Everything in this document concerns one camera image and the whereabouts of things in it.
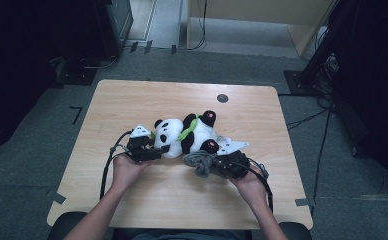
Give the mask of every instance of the human arm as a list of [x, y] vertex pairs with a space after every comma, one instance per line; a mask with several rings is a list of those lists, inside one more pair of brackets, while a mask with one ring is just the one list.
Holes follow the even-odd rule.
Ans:
[[113, 159], [113, 182], [110, 189], [65, 239], [103, 239], [126, 190], [153, 162], [147, 161], [137, 165], [126, 155], [115, 157]]
[[288, 239], [266, 202], [266, 190], [260, 180], [252, 172], [248, 172], [245, 177], [230, 179], [230, 181], [237, 187], [241, 197], [250, 206], [265, 238], [268, 240]]

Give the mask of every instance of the panda paw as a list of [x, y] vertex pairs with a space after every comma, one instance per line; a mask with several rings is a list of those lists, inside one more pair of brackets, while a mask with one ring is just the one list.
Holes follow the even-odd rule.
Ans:
[[219, 144], [215, 140], [209, 139], [203, 142], [200, 147], [200, 150], [206, 151], [211, 154], [217, 153], [219, 151]]
[[203, 113], [203, 116], [200, 117], [201, 121], [209, 127], [213, 127], [216, 121], [216, 113], [212, 110], [207, 110]]

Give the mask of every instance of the human hand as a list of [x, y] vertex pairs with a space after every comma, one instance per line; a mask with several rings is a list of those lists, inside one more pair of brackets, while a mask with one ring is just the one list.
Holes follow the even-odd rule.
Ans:
[[113, 159], [113, 182], [111, 189], [124, 193], [131, 186], [141, 172], [155, 161], [145, 161], [141, 164], [136, 164], [126, 155], [119, 155]]
[[[251, 169], [262, 175], [257, 167], [252, 166]], [[230, 179], [230, 181], [237, 187], [241, 197], [250, 207], [266, 203], [266, 189], [254, 173], [249, 171], [243, 178]]]

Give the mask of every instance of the black dot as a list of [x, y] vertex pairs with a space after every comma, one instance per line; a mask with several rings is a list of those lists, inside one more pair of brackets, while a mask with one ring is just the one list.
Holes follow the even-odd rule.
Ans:
[[226, 96], [225, 94], [219, 94], [218, 101], [221, 103], [226, 103], [228, 102], [228, 96]]
[[165, 135], [160, 135], [160, 140], [165, 143], [166, 142], [166, 139], [167, 137]]

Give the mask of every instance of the gray carpet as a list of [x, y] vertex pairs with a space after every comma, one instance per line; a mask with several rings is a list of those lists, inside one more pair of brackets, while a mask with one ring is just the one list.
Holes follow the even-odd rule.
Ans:
[[[125, 51], [100, 69], [92, 86], [49, 89], [0, 147], [0, 239], [46, 239], [51, 193], [59, 184], [95, 86], [101, 79], [273, 86], [289, 93], [283, 70], [307, 60], [216, 53]], [[287, 123], [322, 110], [314, 97], [281, 96]], [[70, 106], [83, 107], [81, 116]], [[315, 192], [318, 154], [327, 113], [289, 131], [305, 192], [314, 208], [314, 239], [388, 239], [388, 171], [372, 159], [351, 156], [347, 133], [330, 115]], [[255, 239], [261, 239], [254, 232]]]

